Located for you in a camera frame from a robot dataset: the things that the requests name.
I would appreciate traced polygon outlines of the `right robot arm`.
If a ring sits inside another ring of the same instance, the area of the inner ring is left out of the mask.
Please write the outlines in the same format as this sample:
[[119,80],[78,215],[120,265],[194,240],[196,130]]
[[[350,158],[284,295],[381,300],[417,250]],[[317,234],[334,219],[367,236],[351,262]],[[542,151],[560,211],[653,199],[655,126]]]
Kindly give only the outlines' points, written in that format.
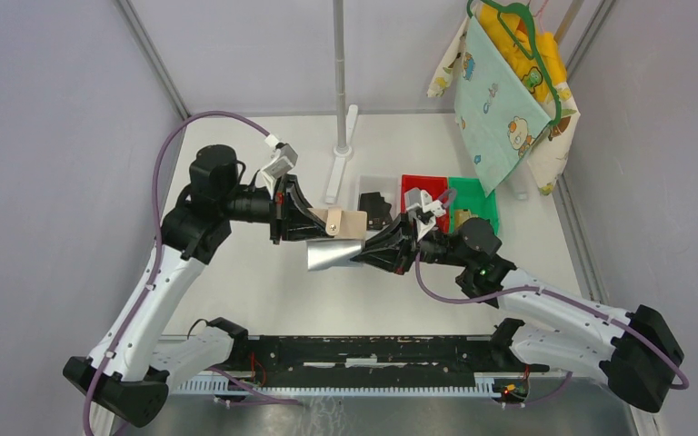
[[683,350],[657,310],[641,304],[628,311],[563,292],[501,257],[501,245],[483,218],[444,233],[401,216],[352,260],[399,275],[413,271],[418,281],[425,263],[461,268],[455,282],[463,297],[436,299],[515,313],[499,324],[488,347],[501,371],[524,363],[578,373],[651,413],[669,391],[689,388]]

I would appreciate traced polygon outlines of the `beige card holder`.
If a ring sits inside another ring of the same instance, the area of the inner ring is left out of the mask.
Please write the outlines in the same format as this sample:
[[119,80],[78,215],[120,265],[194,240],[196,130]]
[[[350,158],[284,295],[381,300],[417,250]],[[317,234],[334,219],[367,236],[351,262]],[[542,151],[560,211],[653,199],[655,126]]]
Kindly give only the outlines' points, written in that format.
[[322,227],[328,236],[338,240],[365,239],[368,224],[367,212],[347,211],[341,207],[310,208],[309,211],[323,222]]

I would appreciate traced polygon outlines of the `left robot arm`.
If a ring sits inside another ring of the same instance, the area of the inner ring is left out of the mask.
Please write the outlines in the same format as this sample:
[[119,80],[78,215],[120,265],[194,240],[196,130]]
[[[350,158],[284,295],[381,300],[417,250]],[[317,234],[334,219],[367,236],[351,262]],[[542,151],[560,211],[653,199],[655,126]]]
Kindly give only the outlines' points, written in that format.
[[230,236],[232,222],[262,223],[273,243],[325,236],[293,174],[289,144],[277,144],[258,176],[243,184],[243,163],[227,145],[208,145],[189,168],[189,184],[158,229],[139,283],[108,334],[85,357],[73,357],[63,374],[87,399],[142,428],[169,394],[199,372],[222,364],[242,368],[249,358],[245,328],[222,318],[175,346],[157,344],[188,288]]

